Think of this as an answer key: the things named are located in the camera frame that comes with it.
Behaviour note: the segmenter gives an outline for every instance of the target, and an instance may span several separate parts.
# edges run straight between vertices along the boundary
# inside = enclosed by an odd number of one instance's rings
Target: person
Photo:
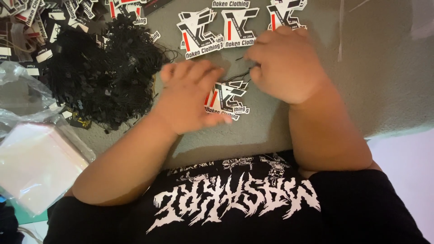
[[[307,30],[266,31],[244,58],[255,85],[289,104],[292,151],[161,171],[179,135],[231,123],[204,110],[222,68],[167,64],[158,103],[57,202],[44,243],[428,243]],[[173,109],[180,101],[189,109]]]

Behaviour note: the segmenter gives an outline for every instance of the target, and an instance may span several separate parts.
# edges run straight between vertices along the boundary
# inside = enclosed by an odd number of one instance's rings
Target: left hand
[[[223,68],[209,60],[185,60],[165,65],[161,70],[163,92],[149,115],[158,116],[178,135],[223,122],[231,123],[229,116],[207,114],[204,108],[206,96],[223,72]]]

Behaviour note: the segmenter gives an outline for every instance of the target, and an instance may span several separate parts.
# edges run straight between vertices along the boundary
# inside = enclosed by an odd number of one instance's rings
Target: right hand
[[[244,58],[258,64],[250,69],[258,88],[288,104],[300,104],[330,83],[304,28],[266,31]]]

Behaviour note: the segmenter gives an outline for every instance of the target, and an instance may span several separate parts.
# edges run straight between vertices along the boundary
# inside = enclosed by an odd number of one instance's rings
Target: t-shirt print
[[[171,169],[166,177],[176,183],[154,195],[158,211],[146,233],[174,222],[205,227],[236,211],[251,218],[283,209],[282,220],[303,208],[321,211],[310,181],[275,153]]]

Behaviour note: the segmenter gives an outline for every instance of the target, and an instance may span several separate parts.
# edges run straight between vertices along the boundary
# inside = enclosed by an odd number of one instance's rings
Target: forearm
[[[302,104],[290,106],[289,127],[294,156],[304,170],[360,170],[372,163],[366,141],[330,81]]]
[[[151,112],[83,171],[73,195],[94,205],[131,202],[151,185],[176,138]]]

